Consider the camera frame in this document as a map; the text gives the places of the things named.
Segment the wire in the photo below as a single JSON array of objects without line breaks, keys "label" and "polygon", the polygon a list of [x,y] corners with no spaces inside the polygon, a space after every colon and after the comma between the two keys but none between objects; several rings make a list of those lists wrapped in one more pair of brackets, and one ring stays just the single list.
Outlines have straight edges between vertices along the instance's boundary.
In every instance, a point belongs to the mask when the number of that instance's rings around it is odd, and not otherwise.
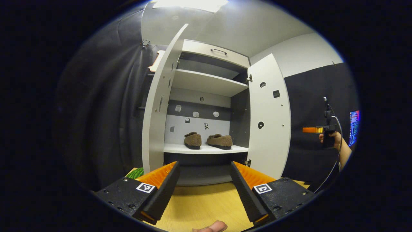
[{"label": "wire", "polygon": [[[342,136],[342,134],[343,134],[343,133],[342,133],[342,127],[340,126],[339,119],[337,119],[336,116],[332,116],[332,117],[336,119],[337,124],[339,125],[340,134],[341,134],[341,136]],[[337,158],[336,158],[335,164],[334,164],[333,167],[332,167],[332,170],[330,170],[330,172],[329,172],[328,176],[326,177],[326,179],[322,182],[322,184],[318,187],[318,189],[316,189],[313,193],[316,193],[316,192],[322,187],[322,185],[326,182],[326,180],[329,178],[329,176],[332,174],[332,171],[333,171],[333,169],[335,168],[337,161],[339,160],[340,150],[342,149],[342,141],[343,141],[343,136],[342,136],[342,138],[341,138],[341,140],[340,140],[339,152],[338,152],[338,154],[337,154]]]},{"label": "wire", "polygon": [[333,115],[335,116],[335,112],[333,111],[332,107],[329,105],[330,109],[332,110]]}]

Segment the black curtain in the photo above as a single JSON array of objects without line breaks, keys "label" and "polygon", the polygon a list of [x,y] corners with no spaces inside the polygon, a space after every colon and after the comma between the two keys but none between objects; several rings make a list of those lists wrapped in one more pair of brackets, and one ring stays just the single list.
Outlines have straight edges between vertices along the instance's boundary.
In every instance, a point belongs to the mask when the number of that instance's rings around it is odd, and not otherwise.
[{"label": "black curtain", "polygon": [[[292,131],[283,176],[320,184],[332,169],[338,151],[322,149],[318,135],[302,133],[302,128],[326,125],[323,97],[327,97],[341,123],[343,138],[349,143],[350,112],[359,110],[354,79],[346,63],[340,63],[286,77],[285,83]],[[334,118],[331,124],[337,124]]]},{"label": "black curtain", "polygon": [[101,28],[67,64],[56,90],[56,145],[69,170],[94,191],[142,167],[141,130],[153,76],[165,45],[142,46],[143,7]]}]

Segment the wooden table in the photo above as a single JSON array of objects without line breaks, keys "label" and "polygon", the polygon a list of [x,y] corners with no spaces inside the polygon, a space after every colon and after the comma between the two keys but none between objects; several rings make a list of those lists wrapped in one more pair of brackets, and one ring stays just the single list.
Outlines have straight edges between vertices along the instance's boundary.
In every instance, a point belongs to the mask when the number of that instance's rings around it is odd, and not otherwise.
[{"label": "wooden table", "polygon": [[[302,181],[295,182],[305,188],[309,187]],[[176,186],[162,218],[155,227],[170,232],[191,232],[192,228],[201,229],[216,220],[227,224],[225,232],[239,232],[253,226],[232,182]]]}]

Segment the green watermelon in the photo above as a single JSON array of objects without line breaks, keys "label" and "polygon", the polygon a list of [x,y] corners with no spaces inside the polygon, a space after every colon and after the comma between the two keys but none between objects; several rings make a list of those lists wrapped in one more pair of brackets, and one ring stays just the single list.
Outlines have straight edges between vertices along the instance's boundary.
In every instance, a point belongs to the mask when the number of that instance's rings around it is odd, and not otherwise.
[{"label": "green watermelon", "polygon": [[136,178],[138,178],[138,177],[140,177],[140,176],[142,176],[142,175],[144,175],[143,168],[138,168],[138,169],[133,170],[133,171],[130,172],[129,174],[127,174],[126,177],[129,177],[129,178],[131,178],[131,179],[136,179]]}]

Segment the ceiling light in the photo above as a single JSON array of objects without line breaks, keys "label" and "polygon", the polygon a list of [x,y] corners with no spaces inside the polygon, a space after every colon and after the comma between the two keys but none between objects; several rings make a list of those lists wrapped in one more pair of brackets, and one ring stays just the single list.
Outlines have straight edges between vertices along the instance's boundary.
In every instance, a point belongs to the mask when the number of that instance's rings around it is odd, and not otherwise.
[{"label": "ceiling light", "polygon": [[224,6],[227,2],[228,0],[157,0],[153,8],[182,7],[216,13],[220,7]]}]

